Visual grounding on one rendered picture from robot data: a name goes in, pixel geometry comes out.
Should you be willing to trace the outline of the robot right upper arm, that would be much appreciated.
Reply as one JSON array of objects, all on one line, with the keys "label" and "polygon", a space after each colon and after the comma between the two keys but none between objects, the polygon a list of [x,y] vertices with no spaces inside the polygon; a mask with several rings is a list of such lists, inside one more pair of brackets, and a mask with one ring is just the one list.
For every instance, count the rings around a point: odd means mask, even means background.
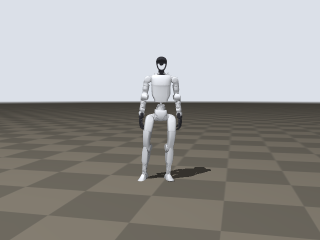
[{"label": "robot right upper arm", "polygon": [[152,75],[150,76],[146,76],[144,78],[144,82],[143,82],[143,93],[142,93],[142,96],[141,96],[141,99],[142,100],[148,100],[149,98],[149,95],[148,95],[148,91],[149,91],[149,83],[152,81]]}]

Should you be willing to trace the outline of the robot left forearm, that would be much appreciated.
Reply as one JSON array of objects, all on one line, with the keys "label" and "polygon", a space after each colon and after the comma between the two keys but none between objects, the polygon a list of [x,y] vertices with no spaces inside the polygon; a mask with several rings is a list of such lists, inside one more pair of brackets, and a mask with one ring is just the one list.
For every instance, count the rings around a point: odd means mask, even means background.
[{"label": "robot left forearm", "polygon": [[181,96],[180,96],[180,100],[175,101],[175,108],[176,108],[176,115],[177,113],[180,113],[180,116],[182,116],[183,113],[182,113],[182,107],[181,107]]}]

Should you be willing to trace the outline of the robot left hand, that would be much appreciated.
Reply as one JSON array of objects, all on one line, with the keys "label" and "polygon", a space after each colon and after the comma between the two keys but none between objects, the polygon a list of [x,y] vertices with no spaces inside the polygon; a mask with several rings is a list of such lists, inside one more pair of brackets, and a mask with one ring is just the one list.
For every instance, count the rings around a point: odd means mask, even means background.
[{"label": "robot left hand", "polygon": [[182,126],[182,116],[180,113],[177,113],[177,118],[178,118],[178,124],[176,127],[178,127],[176,130],[179,130]]}]

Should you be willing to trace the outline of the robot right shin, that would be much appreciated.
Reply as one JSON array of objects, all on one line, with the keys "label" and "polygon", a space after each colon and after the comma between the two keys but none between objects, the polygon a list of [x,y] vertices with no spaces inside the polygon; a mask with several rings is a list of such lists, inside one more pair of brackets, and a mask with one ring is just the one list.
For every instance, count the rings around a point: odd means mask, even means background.
[{"label": "robot right shin", "polygon": [[147,167],[150,160],[150,156],[151,156],[151,152],[148,152],[147,148],[143,147],[141,161],[142,161],[142,174],[144,175],[147,174]]}]

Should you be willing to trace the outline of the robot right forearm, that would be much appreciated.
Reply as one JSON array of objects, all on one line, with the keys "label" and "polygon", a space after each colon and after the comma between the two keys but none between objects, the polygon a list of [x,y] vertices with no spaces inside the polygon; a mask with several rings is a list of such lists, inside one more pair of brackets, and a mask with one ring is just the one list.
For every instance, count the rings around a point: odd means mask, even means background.
[{"label": "robot right forearm", "polygon": [[141,113],[143,113],[143,116],[145,115],[145,109],[146,109],[146,101],[142,100],[142,94],[141,94],[141,99],[140,99],[140,108],[139,108],[139,115],[141,115]]}]

